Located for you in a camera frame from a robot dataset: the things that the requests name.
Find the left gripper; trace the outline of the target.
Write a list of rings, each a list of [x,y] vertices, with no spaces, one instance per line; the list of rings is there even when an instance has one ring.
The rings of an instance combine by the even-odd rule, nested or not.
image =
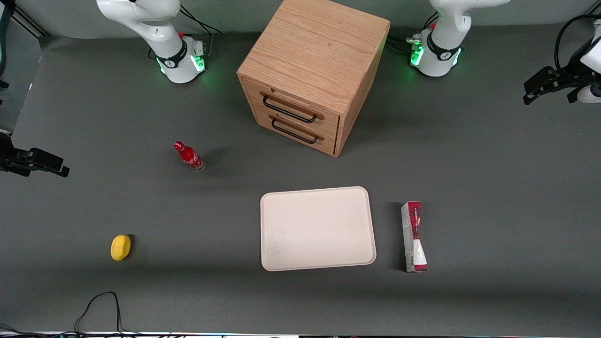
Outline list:
[[[566,88],[573,88],[567,99],[569,103],[600,103],[601,100],[601,47],[600,38],[592,38],[582,45],[570,58],[566,66],[545,66],[524,82],[523,101],[530,105],[547,93],[562,90],[559,82]]]

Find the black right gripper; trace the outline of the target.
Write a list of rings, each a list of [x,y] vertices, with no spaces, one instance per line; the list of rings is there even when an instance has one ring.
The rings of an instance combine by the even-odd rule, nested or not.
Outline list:
[[[29,169],[13,166],[18,160],[19,150],[13,146],[11,137],[6,133],[0,134],[0,170],[28,177],[31,171],[44,171],[61,177],[68,177],[69,167],[64,166],[62,157],[51,154],[40,148],[30,148]]]

